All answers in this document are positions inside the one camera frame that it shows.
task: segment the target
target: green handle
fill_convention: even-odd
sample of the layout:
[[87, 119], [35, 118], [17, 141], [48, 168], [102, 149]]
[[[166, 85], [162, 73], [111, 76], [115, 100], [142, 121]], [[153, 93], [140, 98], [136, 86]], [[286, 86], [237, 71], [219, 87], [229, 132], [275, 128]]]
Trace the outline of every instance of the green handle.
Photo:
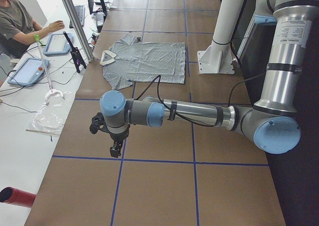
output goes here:
[[33, 37], [35, 39], [35, 42], [38, 41], [41, 45], [43, 45], [43, 43], [40, 41], [40, 36], [39, 35], [34, 35]]

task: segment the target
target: white pillar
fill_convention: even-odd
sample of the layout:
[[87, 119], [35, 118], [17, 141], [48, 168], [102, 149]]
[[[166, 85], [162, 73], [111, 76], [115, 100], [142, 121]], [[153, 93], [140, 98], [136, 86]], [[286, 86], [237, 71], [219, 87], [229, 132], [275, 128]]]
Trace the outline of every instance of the white pillar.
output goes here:
[[234, 74], [231, 41], [244, 0], [222, 0], [211, 45], [206, 51], [198, 51], [201, 74]]

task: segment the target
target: man's hand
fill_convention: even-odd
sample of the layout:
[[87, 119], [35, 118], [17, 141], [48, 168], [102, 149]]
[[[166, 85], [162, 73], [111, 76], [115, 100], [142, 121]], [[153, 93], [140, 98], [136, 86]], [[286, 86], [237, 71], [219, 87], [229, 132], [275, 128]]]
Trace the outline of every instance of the man's hand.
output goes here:
[[49, 24], [48, 29], [50, 32], [55, 32], [64, 28], [64, 23], [61, 20], [57, 20]]

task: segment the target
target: red cylinder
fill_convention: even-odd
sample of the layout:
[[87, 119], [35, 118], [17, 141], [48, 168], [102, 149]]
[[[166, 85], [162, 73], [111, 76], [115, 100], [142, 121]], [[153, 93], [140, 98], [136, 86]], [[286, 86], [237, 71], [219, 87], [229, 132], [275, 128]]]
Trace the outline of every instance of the red cylinder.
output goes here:
[[1, 203], [18, 205], [28, 208], [32, 207], [35, 197], [35, 194], [12, 187], [7, 187], [0, 192]]

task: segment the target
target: man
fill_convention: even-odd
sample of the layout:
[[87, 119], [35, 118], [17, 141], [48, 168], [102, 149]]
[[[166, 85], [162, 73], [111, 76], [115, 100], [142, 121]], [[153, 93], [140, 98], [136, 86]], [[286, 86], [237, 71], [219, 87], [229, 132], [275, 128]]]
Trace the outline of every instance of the man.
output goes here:
[[42, 28], [18, 0], [0, 0], [0, 43], [16, 58], [35, 42], [34, 35], [43, 38], [63, 28], [61, 20]]

